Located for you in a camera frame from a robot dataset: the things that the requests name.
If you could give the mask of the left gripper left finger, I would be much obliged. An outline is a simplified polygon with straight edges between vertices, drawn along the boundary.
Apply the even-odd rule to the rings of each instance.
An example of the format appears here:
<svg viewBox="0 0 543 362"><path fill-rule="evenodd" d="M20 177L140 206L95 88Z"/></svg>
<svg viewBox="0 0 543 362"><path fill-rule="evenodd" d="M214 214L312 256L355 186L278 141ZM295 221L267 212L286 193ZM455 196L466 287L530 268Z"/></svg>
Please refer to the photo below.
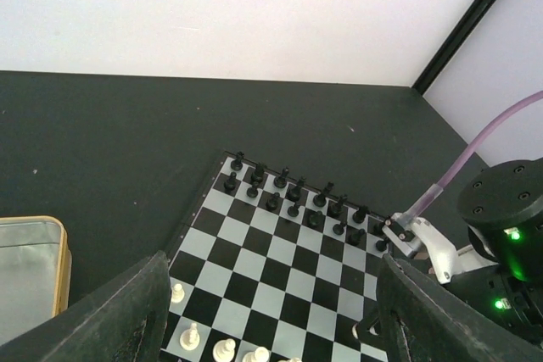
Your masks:
<svg viewBox="0 0 543 362"><path fill-rule="evenodd" d="M168 259L148 256L1 346L2 361L156 361L171 303Z"/></svg>

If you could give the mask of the white pawn piece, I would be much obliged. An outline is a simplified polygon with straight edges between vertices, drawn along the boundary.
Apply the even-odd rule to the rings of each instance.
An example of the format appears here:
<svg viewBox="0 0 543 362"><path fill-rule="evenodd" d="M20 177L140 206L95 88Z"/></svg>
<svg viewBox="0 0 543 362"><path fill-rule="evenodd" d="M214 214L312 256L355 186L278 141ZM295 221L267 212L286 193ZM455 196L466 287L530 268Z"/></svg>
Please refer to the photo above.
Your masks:
<svg viewBox="0 0 543 362"><path fill-rule="evenodd" d="M185 291L181 283L175 283L171 287L171 302L179 304L185 297Z"/></svg>

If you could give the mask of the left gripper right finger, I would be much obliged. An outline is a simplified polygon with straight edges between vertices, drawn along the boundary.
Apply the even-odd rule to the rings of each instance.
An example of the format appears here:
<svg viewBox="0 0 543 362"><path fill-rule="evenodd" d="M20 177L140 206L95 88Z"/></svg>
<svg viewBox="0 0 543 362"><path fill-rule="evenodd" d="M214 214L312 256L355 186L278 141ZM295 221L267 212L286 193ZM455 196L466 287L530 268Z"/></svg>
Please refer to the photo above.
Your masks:
<svg viewBox="0 0 543 362"><path fill-rule="evenodd" d="M386 254L378 316L389 361L541 361L542 349L513 335L403 259Z"/></svg>

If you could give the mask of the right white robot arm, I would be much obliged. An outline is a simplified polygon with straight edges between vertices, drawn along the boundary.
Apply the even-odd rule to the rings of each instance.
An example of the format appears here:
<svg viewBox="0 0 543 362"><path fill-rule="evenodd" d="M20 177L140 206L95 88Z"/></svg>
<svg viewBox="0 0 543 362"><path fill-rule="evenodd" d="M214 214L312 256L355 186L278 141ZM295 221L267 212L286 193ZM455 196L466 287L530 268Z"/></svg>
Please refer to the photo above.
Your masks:
<svg viewBox="0 0 543 362"><path fill-rule="evenodd" d="M542 161L482 171L457 211L476 253L490 265L452 277L446 289L514 335L542 342Z"/></svg>

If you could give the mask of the white knight piece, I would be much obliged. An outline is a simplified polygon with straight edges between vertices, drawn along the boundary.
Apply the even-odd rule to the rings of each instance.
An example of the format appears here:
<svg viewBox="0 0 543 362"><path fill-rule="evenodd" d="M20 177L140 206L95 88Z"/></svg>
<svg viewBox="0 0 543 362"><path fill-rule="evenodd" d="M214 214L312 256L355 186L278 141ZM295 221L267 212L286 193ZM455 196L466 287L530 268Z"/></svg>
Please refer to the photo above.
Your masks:
<svg viewBox="0 0 543 362"><path fill-rule="evenodd" d="M181 334L179 343L184 350L193 351L198 347L199 341L198 324L192 322L190 327Z"/></svg>

